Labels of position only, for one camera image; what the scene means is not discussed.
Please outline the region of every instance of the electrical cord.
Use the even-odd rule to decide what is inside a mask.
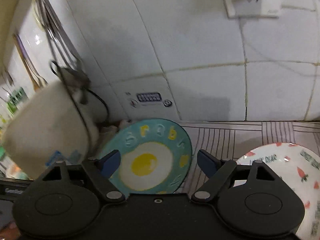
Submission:
[[[103,122],[100,122],[99,125],[103,126],[104,124],[107,124],[108,120],[109,120],[109,115],[110,115],[109,107],[108,107],[107,103],[101,97],[99,97],[95,92],[93,92],[92,90],[87,89],[87,88],[85,88],[85,90],[88,91],[93,96],[95,96],[104,105],[104,107],[105,107],[105,109],[107,111],[107,117],[105,118],[105,120]]]
[[[86,131],[87,137],[88,137],[88,149],[87,149],[86,156],[90,156],[91,150],[92,150],[92,141],[91,141],[91,134],[90,134],[89,128],[88,128],[88,126],[87,126],[87,123],[85,122],[84,117],[83,117],[83,115],[82,115],[82,113],[81,113],[81,111],[80,111],[77,103],[76,103],[75,100],[73,99],[72,94],[71,94],[70,90],[68,89],[68,86],[67,86],[67,84],[66,84],[66,80],[64,79],[63,73],[62,73],[62,71],[61,71],[61,67],[58,65],[58,63],[57,63],[56,61],[52,61],[52,63],[57,67],[57,72],[58,72],[58,73],[60,74],[60,76],[61,76],[62,84],[63,84],[64,88],[66,89],[66,91],[67,91],[67,93],[68,93],[68,95],[69,95],[69,97],[70,97],[70,100],[72,101],[73,105],[75,106],[75,108],[76,108],[76,110],[77,110],[77,112],[78,112],[78,114],[79,114],[79,116],[80,116],[80,119],[81,119],[81,121],[82,121],[82,123],[83,123],[83,125],[84,125],[85,131]]]

